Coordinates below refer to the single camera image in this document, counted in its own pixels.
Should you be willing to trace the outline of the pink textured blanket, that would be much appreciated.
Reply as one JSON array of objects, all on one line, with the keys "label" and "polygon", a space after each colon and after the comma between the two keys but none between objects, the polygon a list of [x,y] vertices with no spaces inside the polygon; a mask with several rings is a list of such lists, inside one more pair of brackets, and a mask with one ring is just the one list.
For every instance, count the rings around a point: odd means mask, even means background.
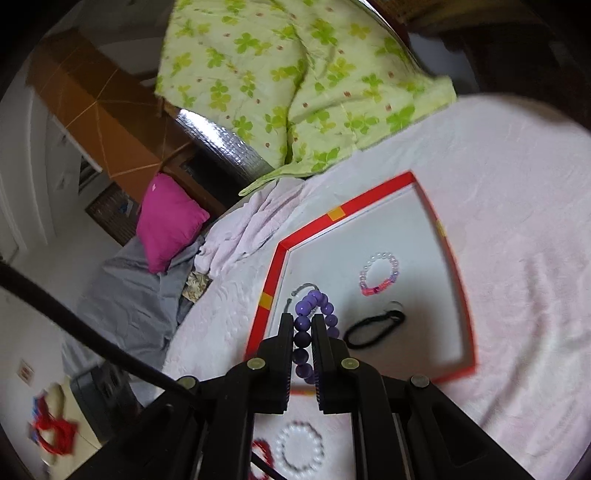
[{"label": "pink textured blanket", "polygon": [[590,134],[552,106],[467,96],[308,180],[249,196],[205,237],[211,284],[162,370],[201,380],[245,354],[280,240],[411,171],[460,270],[473,374],[443,390],[537,479],[564,479],[590,443]]}]

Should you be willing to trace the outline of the grey bed sheet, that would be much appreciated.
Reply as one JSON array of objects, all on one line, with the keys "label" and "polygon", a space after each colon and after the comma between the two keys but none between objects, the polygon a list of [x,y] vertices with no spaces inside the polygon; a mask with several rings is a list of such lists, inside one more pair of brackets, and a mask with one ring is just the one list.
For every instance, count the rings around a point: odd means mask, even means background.
[{"label": "grey bed sheet", "polygon": [[176,330],[192,308],[182,296],[204,239],[177,254],[163,273],[148,271],[138,237],[100,265],[75,313],[102,337],[148,366],[161,370]]}]

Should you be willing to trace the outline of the small patterned cloth pouch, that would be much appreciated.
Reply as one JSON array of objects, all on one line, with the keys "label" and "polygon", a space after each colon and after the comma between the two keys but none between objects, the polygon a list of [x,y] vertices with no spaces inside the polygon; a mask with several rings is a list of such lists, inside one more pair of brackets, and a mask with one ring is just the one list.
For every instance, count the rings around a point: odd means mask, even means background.
[{"label": "small patterned cloth pouch", "polygon": [[187,277],[181,295],[184,299],[192,303],[197,303],[197,300],[204,295],[209,284],[211,284],[211,278],[206,274],[191,271]]}]

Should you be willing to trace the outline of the silver metal bangle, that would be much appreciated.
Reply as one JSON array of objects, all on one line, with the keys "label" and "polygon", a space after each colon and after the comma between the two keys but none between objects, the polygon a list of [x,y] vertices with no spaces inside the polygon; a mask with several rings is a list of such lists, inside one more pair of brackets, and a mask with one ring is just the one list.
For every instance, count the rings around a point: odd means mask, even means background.
[{"label": "silver metal bangle", "polygon": [[296,304],[304,299],[312,290],[319,290],[318,285],[311,282],[305,282],[288,294],[286,302],[283,305],[283,313],[290,313],[296,316]]}]

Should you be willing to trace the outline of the silver foil insulation panel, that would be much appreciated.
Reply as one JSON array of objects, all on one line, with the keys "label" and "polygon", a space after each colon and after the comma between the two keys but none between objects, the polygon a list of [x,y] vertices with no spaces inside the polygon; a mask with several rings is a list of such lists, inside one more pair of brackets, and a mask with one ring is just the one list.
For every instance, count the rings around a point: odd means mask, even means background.
[{"label": "silver foil insulation panel", "polygon": [[243,187],[273,170],[245,140],[204,116],[180,109],[175,121],[195,144],[214,156],[217,163],[235,176]]}]

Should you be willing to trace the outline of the green clover quilt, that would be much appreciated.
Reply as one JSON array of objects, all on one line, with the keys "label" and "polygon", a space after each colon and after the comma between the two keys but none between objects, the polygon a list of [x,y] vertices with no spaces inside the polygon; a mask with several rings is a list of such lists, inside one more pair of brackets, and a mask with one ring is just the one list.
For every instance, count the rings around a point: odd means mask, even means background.
[{"label": "green clover quilt", "polygon": [[456,98],[351,1],[178,1],[156,92],[259,154],[269,171],[249,190],[321,173]]}]

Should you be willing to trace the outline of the magenta pillow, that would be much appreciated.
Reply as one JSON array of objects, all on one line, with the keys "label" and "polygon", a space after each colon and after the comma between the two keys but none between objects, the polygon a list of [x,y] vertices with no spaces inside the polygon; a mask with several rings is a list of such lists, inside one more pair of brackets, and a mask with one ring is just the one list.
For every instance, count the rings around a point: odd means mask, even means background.
[{"label": "magenta pillow", "polygon": [[197,238],[209,213],[168,175],[157,174],[140,205],[136,228],[152,274],[167,270],[171,260]]}]

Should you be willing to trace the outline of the red shallow box tray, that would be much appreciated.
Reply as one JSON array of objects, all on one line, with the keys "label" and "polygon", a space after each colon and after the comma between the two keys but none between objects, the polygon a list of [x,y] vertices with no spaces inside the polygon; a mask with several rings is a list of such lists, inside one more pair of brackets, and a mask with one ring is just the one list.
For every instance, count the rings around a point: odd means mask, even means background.
[{"label": "red shallow box tray", "polygon": [[404,172],[346,201],[277,243],[245,347],[279,330],[288,294],[318,285],[349,351],[381,373],[437,383],[475,373],[465,289],[422,185]]}]

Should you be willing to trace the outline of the orange wooden pillar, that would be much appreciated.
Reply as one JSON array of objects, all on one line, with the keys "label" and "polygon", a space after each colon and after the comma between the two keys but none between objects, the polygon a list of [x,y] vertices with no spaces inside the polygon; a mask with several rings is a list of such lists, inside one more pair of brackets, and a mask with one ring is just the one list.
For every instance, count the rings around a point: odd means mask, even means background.
[{"label": "orange wooden pillar", "polygon": [[137,202],[162,165],[192,145],[151,90],[76,30],[36,46],[27,83],[90,159]]}]

